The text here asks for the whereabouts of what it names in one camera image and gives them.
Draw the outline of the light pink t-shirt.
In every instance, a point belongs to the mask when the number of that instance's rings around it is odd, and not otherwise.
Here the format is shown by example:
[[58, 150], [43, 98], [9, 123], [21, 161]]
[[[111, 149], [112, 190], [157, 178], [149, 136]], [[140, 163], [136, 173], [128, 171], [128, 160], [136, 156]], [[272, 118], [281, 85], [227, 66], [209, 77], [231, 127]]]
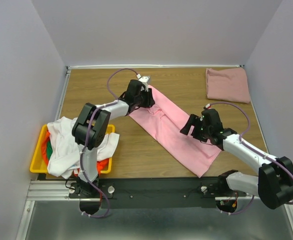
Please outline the light pink t-shirt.
[[199, 178], [210, 168], [221, 150], [180, 133], [189, 115], [174, 102], [150, 86], [155, 104], [139, 108], [129, 116], [164, 147], [179, 163]]

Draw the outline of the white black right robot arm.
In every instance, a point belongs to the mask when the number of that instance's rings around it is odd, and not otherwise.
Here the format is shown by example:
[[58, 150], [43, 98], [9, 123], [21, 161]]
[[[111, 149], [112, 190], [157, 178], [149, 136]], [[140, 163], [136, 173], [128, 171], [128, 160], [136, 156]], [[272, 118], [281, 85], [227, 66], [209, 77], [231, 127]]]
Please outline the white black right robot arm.
[[293, 205], [293, 163], [257, 148], [231, 128], [225, 128], [214, 108], [204, 108], [201, 116], [191, 114], [180, 130], [203, 143], [210, 142], [249, 165], [256, 175], [229, 170], [218, 177], [220, 192], [240, 191], [259, 199], [269, 209]]

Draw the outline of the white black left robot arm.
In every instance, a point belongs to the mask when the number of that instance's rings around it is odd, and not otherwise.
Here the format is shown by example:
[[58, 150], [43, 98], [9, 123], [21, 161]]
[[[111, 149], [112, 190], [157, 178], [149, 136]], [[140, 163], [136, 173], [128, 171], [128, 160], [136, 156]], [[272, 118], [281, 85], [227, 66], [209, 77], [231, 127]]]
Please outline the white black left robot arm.
[[139, 108], [151, 108], [155, 101], [149, 88], [150, 82], [149, 76], [132, 79], [120, 98], [101, 105], [86, 103], [83, 106], [71, 131], [80, 151], [78, 177], [83, 186], [87, 185], [89, 189], [101, 192], [94, 184], [99, 176], [97, 154], [109, 121], [128, 116]]

